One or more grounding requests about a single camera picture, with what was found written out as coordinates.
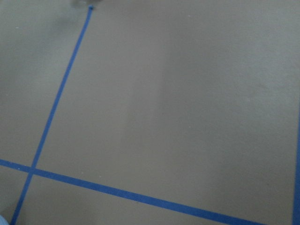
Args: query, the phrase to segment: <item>blue tape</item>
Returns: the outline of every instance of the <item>blue tape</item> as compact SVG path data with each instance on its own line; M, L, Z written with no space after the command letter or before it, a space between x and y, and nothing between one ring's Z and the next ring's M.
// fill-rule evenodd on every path
M294 207L292 214L292 225L300 225L300 109L298 122L298 141L297 141L297 156L296 156L296 175L294 189Z
M49 129L50 129L50 126L51 126L51 123L52 123L52 120L54 118L54 114L56 112L56 109L57 109L57 106L58 106L58 103L60 101L60 97L62 95L62 92L63 92L63 89L65 87L65 84L67 82L67 79L68 79L68 76L70 74L70 71L71 71L71 68L72 68L72 65L75 61L75 58L76 58L76 55L77 55L77 52L78 52L78 49L80 47L80 44L82 42L82 39L83 39L83 36L86 32L86 29L89 25L89 22L90 22L90 17L91 17L91 14L92 14L92 10L93 10L93 6L89 6L89 10L88 10L88 14L87 14L87 17L86 17L86 20L85 20L85 23L83 25L83 28L82 28L82 31L80 33L80 36L77 40L77 43L75 45L75 48L73 50L73 53L72 53L72 56L71 56L71 59L69 61L69 64L67 66L67 69L65 71L65 74L62 78L62 81L60 83L60 88L57 92L57 95L56 95L56 98L54 100L54 103L53 103L53 106L51 108L51 111L50 111L50 114L49 114L49 117L48 117L48 120L47 120L47 123L45 125L45 128L44 128L44 131L43 131L43 134L42 134L42 137L41 137L41 140L39 142L39 145L37 147L37 151L36 151L36 154L34 156L34 159L32 161L32 165L31 165L31 168L29 170L29 173L28 173L28 176L27 176L27 179L26 179L26 182L24 184L24 187L23 187L23 190L21 192L21 196L19 198L19 201L18 201L18 204L17 204L17 207L14 211L14 214L13 214L13 218L11 220L11 223L10 225L15 225L17 219L18 219L18 216L20 214L20 210L22 208L22 205L23 205L23 202L24 202L24 199L25 199L25 196L26 196L26 193L28 191L28 188L29 188L29 185L30 185L30 182L31 182L31 179L32 179L32 176L33 176L33 172L38 164L38 160L39 160L39 157L41 155L41 152L42 152L42 149L43 149L43 146L44 146L44 143L46 141L46 138L47 138L47 135L48 135L48 132L49 132Z
M0 159L0 165L9 167L9 168L12 168L12 169L15 169L15 170L19 170L19 171L21 170L21 171L24 171L24 172L28 172L30 170L30 167L28 167L28 166L20 165L20 164L17 164L17 163L11 163L11 162L8 162L8 161L2 160L2 159ZM196 217L200 217L200 218L204 218L204 219L209 219L209 220L220 222L220 223L223 223L223 224L228 224L228 225L263 225L263 224L260 224L260 223L257 223L257 222L252 222L252 221L248 221L248 220L244 220L244 219L240 219L240 218L227 216L227 215L224 215L224 214L210 212L210 211L206 211L206 210L202 210L202 209L198 209L198 208L194 208L194 207L190 207L190 206L186 206L186 205L182 205L182 204L178 204L178 203L174 203L174 202L169 202L169 201L166 201L166 200L161 200L161 199L149 197L149 196L146 196L146 195L136 194L136 193L133 193L133 192L117 189L117 188L114 188L114 187L109 187L109 186L89 182L89 181L86 181L86 180L80 180L80 179L77 179L77 178L72 178L72 177L68 177L68 176L65 176L65 175L60 175L60 174L57 174L57 173L48 172L48 171L44 171L44 170L34 169L33 174L37 175L37 176L40 176L40 177L44 177L44 178L60 181L60 182L63 182L63 183L75 185L75 186L78 186L78 187L82 187L82 188L102 192L102 193L105 193L105 194L109 194L109 195L129 199L129 200L132 200L132 201L135 201L135 202L140 202L140 203L153 205L153 206L157 206L157 207L168 209L168 210L173 210L173 211L176 211L176 212L181 212L181 213L188 214L188 215L191 215L191 216L196 216Z

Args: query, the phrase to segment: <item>light blue round object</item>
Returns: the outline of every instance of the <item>light blue round object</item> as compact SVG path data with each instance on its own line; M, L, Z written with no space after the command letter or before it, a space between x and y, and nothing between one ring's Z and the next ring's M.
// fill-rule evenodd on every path
M0 216L0 225L8 225L8 222L2 216Z

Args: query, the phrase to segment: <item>concrete floor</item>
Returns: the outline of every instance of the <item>concrete floor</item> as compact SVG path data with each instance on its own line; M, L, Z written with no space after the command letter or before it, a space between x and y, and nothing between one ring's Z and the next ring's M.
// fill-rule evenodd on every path
M300 96L294 0L0 0L0 159L291 225ZM27 173L0 166L10 220ZM34 176L18 225L221 223Z

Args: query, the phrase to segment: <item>gray floor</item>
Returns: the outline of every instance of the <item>gray floor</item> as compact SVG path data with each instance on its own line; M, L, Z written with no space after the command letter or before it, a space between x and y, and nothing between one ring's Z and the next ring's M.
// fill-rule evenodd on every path
M103 0L39 169L291 224L300 3ZM30 166L83 26L76 0L0 0L0 159ZM0 167L11 219L27 174ZM34 177L19 225L218 225Z

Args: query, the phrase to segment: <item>thick blue line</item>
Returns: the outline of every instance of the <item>thick blue line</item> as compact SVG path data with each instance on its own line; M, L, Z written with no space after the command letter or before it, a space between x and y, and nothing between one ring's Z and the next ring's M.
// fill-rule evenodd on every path
M300 109L298 122L298 141L296 156L296 175L294 191L294 208L292 214L292 225L300 225Z
M76 46L73 50L73 54L71 56L71 59L69 61L69 64L67 66L67 69L65 71L65 74L62 78L62 81L61 81L61 84L60 84L60 88L57 92L57 95L56 95L56 98L54 100L54 103L53 103L53 106L52 106L52 109L50 111L50 114L49 114L49 117L48 117L48 120L47 120L47 123L45 125L45 128L44 128L44 131L43 131L43 134L42 134L42 137L41 137L41 140L39 142L39 145L37 147L37 151L36 151L36 154L34 156L34 159L32 161L32 165L31 165L31 168L30 168L30 171L28 173L28 176L27 176L27 179L26 179L26 182L24 184L24 187L23 187L23 190L21 192L21 196L19 198L19 201L18 201L18 204L17 204L17 207L15 209L15 212L14 212L14 215L13 215L13 218L10 222L10 225L15 225L17 219L18 219L18 216L20 214L20 210L22 208L22 205L23 205L23 202L24 202L24 199L25 199L25 196L26 196L26 193L28 191L28 188L29 188L29 185L30 185L30 182L31 182L31 179L32 179L32 176L33 176L33 173L34 173L34 170L38 164L38 159L41 155L41 152L42 152L42 149L43 149L43 146L44 146L44 143L46 141L46 138L47 138L47 135L48 135L48 132L49 132L49 129L50 129L50 126L51 126L51 123L52 123L52 120L54 118L54 114L55 114L55 111L57 109L57 105L60 101L60 97L62 95L62 92L64 90L64 87L65 87L65 84L67 82L67 79L68 79L68 76L70 74L70 71L71 71L71 68L72 68L72 65L74 63L74 60L76 58L76 55L77 55L77 52L78 52L78 49L80 47L80 44L82 42L82 39L83 39L83 36L85 34L85 31L89 25L89 21L90 21L90 17L91 17L91 14L92 14L92 10L93 10L93 6L89 6L89 10L88 10L88 14L87 14L87 17L86 17L86 20L85 20L85 23L83 25L83 28L82 28L82 31L80 33L80 36L77 40L77 43L76 43Z
M17 164L17 163L11 163L11 162L8 162L8 161L2 160L2 159L0 159L0 165L9 167L9 168L12 168L15 170L21 170L24 172L28 172L30 170L30 167L28 167L28 166ZM48 172L48 171L44 171L44 170L34 169L33 174L40 176L40 177L45 177L48 179L75 185L78 187L87 188L90 190L106 193L106 194L121 197L121 198L126 198L126 199L133 200L136 202L157 206L160 208L173 210L176 212L181 212L184 214L209 219L212 221L217 221L217 222L220 222L223 224L263 225L263 224L260 224L257 222L252 222L252 221L235 218L235 217L231 217L231 216L227 216L227 215L223 215L223 214L219 214L219 213L215 213L215 212L210 212L210 211L206 211L206 210L202 210L202 209L198 209L198 208L194 208L194 207L190 207L190 206L186 206L186 205L182 205L182 204L178 204L178 203L174 203L174 202L169 202L169 201L149 197L146 195L136 194L133 192L117 189L114 187L109 187L109 186L89 182L86 180L80 180L80 179L76 179L76 178L72 178L72 177L68 177L68 176L64 176L64 175L60 175L57 173Z

